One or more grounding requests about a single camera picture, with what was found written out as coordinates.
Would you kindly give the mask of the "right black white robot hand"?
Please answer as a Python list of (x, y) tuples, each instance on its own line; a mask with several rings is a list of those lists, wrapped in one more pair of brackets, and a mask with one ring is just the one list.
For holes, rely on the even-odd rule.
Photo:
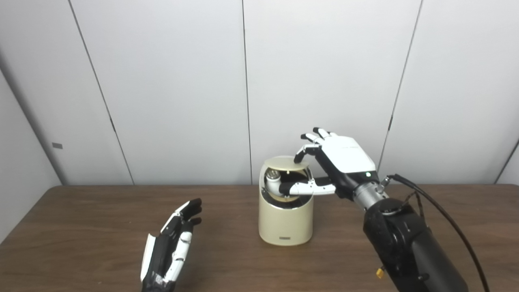
[(304, 133), (308, 140), (294, 157), (300, 164), (304, 156), (311, 155), (325, 171), (325, 178), (309, 178), (307, 181), (282, 183), (279, 192), (284, 196), (330, 195), (353, 200), (355, 191), (362, 185), (379, 184), (374, 161), (354, 138), (337, 135), (323, 128), (314, 127), (313, 133)]

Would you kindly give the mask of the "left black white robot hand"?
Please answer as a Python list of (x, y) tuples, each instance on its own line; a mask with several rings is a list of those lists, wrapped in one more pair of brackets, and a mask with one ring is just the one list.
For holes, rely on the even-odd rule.
[(193, 227), (200, 224), (202, 200), (187, 201), (176, 209), (157, 236), (148, 234), (140, 280), (143, 292), (172, 292), (193, 238)]

